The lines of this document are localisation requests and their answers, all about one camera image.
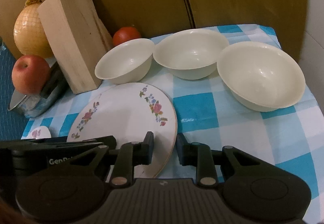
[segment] pink flower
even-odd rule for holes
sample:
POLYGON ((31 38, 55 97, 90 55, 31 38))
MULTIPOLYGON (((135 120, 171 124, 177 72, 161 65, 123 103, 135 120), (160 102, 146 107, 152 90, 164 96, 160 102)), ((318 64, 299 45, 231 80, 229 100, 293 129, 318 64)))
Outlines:
POLYGON ((161 104, 155 103, 154 113, 159 113, 160 110, 161 110, 161 108, 162 108, 162 105, 161 104))
POLYGON ((89 119, 89 118, 91 118, 91 115, 92 115, 92 113, 91 112, 86 112, 85 113, 85 115, 84 115, 84 117, 82 118, 82 119, 89 119))
POLYGON ((33 138, 36 138, 37 137, 37 130, 34 130, 31 135, 33 136, 33 138))

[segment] plate rim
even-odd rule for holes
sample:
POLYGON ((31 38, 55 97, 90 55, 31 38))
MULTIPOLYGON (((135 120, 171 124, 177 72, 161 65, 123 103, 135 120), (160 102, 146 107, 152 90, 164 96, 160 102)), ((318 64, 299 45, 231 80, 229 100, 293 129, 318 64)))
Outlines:
MULTIPOLYGON (((95 98, 93 98, 92 100, 89 100, 89 102, 84 106, 84 108, 79 112, 79 114, 78 114, 78 116, 80 115, 80 113, 82 113, 83 112, 83 110, 90 104, 90 102, 91 101, 95 101, 96 99, 99 99, 101 96, 102 96, 102 94, 103 93, 106 93, 107 91, 109 91, 109 90, 111 90, 111 89, 113 89, 113 88, 116 88, 116 87, 118 87, 118 86, 121 86, 121 85, 125 85, 125 84, 142 84, 142 85, 144 85, 144 86, 146 86, 146 85, 149 85, 149 86, 152 86, 152 87, 154 87, 154 88, 156 88, 156 89, 158 89, 163 95, 165 95, 166 96, 166 98, 168 99, 168 101, 170 102, 170 104, 171 104, 171 106, 172 106, 172 109, 173 109, 173 113, 174 113, 174 117, 175 117, 175 132, 174 132, 174 139, 173 139, 173 144, 172 144, 172 148, 171 148, 171 150, 170 150, 170 152, 169 152, 169 154, 168 154, 168 156, 167 156, 167 158, 166 158, 166 160, 165 160, 165 162, 163 163, 163 165, 161 166, 161 168, 159 168, 159 170, 157 171, 157 173, 156 174, 154 174, 151 178, 156 178, 160 173, 161 173, 161 171, 163 170, 163 168, 166 166, 166 164, 169 162, 169 159, 170 159, 170 157, 171 157, 171 155, 172 155, 172 153, 173 153, 173 150, 174 150, 174 146, 175 146, 175 142, 176 142, 176 139, 177 139, 177 134, 178 134, 178 118, 177 118, 177 114, 176 114, 176 110, 175 110, 175 108, 174 108, 174 106, 173 106, 173 103, 172 103, 172 101, 170 100, 170 98, 161 90, 161 89, 159 89, 158 87, 156 87, 156 86, 154 86, 154 85, 151 85, 151 84, 147 84, 147 83, 142 83, 142 82, 129 82, 129 83, 124 83, 124 84, 120 84, 120 85, 116 85, 116 86, 113 86, 113 87, 111 87, 111 88, 108 88, 107 90, 105 90, 105 91, 103 91, 102 93, 100 93, 99 95, 97 95, 95 98)), ((69 133, 68 133, 68 135, 67 135, 67 139, 66 139, 66 141, 68 142, 68 141, 73 141, 73 140, 71 140, 71 131, 72 131, 72 128, 74 128, 74 123, 77 121, 77 118, 78 118, 78 116, 75 118, 75 120, 73 121, 73 123, 72 123, 72 126, 71 126, 71 128, 70 128, 70 130, 69 130, 69 133)))

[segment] red apple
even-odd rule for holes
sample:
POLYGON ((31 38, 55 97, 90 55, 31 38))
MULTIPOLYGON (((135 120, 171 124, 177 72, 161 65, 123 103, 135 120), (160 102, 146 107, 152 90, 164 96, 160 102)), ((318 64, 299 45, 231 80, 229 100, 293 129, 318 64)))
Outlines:
POLYGON ((50 66, 44 58, 25 55, 19 58, 12 69, 12 83, 22 94, 38 94, 50 76, 50 66))

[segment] tin container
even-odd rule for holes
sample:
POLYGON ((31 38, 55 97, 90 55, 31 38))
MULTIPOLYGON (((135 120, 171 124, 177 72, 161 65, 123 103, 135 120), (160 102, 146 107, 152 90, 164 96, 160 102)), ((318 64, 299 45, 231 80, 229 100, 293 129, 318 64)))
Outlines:
POLYGON ((8 106, 9 111, 34 118, 47 111, 65 92, 68 84, 57 62, 51 67, 51 77, 39 95, 24 95, 14 90, 8 106))

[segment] small floral dish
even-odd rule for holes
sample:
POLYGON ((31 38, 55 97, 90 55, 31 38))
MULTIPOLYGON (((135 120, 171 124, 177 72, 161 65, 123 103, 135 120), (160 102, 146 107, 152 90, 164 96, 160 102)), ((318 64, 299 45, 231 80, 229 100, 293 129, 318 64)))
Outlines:
POLYGON ((51 133, 46 126, 40 126, 32 130, 25 139, 51 138, 51 133))
POLYGON ((117 149, 131 141, 143 141, 154 133, 152 162, 134 169, 136 178, 153 178, 168 161, 177 136, 177 117, 168 97, 144 83, 113 87, 91 100, 75 119, 67 141, 83 141, 107 135, 117 149))

